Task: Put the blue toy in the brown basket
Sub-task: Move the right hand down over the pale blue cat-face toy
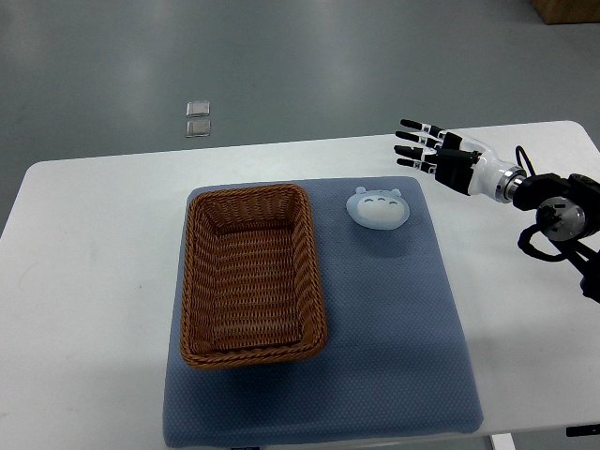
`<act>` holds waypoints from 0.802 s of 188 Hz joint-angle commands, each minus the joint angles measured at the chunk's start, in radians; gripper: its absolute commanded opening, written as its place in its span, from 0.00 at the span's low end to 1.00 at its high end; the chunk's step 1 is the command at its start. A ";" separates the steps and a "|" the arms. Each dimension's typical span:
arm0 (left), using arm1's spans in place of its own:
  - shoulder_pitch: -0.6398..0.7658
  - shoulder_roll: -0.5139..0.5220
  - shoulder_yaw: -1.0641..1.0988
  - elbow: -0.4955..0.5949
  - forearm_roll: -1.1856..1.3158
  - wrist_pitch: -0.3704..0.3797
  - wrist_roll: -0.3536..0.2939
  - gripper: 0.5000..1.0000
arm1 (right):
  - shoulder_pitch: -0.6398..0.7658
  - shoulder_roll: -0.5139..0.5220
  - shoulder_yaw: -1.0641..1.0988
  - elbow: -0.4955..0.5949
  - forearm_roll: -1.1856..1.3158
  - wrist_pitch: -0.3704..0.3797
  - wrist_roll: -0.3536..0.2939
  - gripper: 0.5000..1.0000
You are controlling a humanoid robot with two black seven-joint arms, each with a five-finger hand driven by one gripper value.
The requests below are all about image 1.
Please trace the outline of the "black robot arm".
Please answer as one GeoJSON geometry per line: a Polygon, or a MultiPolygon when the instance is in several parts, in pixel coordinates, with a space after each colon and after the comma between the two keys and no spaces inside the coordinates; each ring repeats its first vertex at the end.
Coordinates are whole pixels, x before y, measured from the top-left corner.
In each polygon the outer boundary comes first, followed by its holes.
{"type": "Polygon", "coordinates": [[[515,162],[500,159],[484,142],[431,124],[403,118],[396,136],[397,165],[430,174],[462,195],[485,195],[534,211],[535,222],[523,230],[517,246],[547,263],[570,262],[582,275],[585,297],[599,300],[599,252],[582,240],[599,232],[599,183],[572,173],[538,173],[526,150],[515,148],[515,162]]]}

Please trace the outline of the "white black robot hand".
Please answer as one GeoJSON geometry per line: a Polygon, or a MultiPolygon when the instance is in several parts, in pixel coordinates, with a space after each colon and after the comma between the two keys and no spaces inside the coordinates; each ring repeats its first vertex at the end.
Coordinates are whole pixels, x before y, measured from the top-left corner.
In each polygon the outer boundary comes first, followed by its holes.
{"type": "Polygon", "coordinates": [[[403,118],[399,123],[426,134],[397,130],[398,138],[422,146],[435,146],[435,149],[395,145],[395,153],[400,156],[397,165],[434,173],[437,182],[456,192],[469,196],[486,195],[496,202],[510,203],[517,187],[526,178],[524,169],[499,159],[483,142],[412,119],[403,118]],[[435,159],[434,164],[421,161],[435,159]]]}

